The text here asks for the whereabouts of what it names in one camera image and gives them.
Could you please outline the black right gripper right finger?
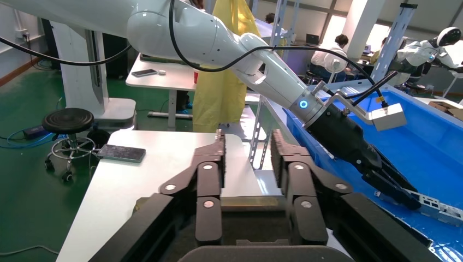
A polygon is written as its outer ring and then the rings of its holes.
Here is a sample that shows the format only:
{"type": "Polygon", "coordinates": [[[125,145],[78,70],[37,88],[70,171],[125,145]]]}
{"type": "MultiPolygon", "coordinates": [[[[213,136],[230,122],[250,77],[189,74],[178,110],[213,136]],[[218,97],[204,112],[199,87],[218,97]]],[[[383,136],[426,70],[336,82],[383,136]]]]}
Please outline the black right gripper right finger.
{"type": "Polygon", "coordinates": [[[325,246],[332,230],[350,261],[438,261],[416,230],[318,167],[279,129],[271,133],[271,162],[287,201],[292,244],[325,246]]]}

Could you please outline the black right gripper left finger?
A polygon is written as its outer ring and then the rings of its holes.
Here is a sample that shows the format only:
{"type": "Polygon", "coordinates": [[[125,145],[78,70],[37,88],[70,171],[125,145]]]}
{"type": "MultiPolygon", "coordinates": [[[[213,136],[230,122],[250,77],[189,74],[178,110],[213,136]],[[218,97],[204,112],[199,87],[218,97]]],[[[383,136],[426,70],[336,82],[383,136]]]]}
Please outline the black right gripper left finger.
{"type": "Polygon", "coordinates": [[[191,164],[167,180],[96,252],[91,261],[191,261],[178,254],[176,238],[191,218],[197,247],[221,245],[221,191],[225,176],[225,135],[195,149],[191,164]]]}

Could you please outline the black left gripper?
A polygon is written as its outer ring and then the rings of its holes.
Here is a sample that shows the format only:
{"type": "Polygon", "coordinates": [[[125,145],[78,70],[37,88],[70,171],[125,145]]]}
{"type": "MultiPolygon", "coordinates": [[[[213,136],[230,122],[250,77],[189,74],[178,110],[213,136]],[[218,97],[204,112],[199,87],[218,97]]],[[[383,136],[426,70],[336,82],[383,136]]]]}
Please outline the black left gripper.
{"type": "Polygon", "coordinates": [[[405,190],[418,192],[416,187],[364,139],[362,127],[335,105],[329,105],[306,131],[334,157],[351,163],[379,192],[410,210],[421,208],[421,203],[405,190]]]}

